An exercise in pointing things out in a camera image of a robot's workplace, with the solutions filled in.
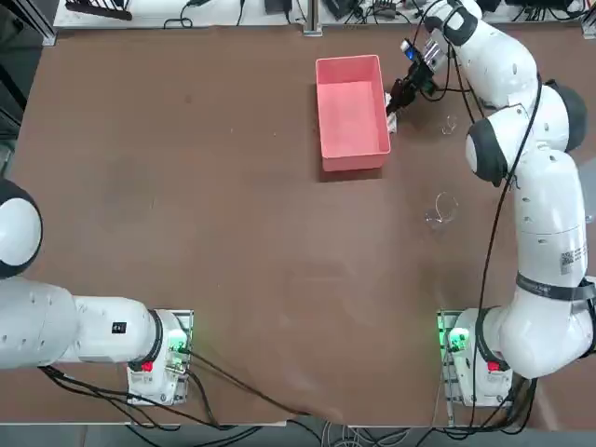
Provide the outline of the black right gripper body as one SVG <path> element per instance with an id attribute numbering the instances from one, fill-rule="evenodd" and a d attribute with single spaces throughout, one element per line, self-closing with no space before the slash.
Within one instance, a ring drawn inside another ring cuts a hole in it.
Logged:
<path id="1" fill-rule="evenodd" d="M 437 84 L 433 80 L 434 72 L 423 61 L 414 61 L 408 70 L 407 81 L 414 91 L 435 93 Z"/>

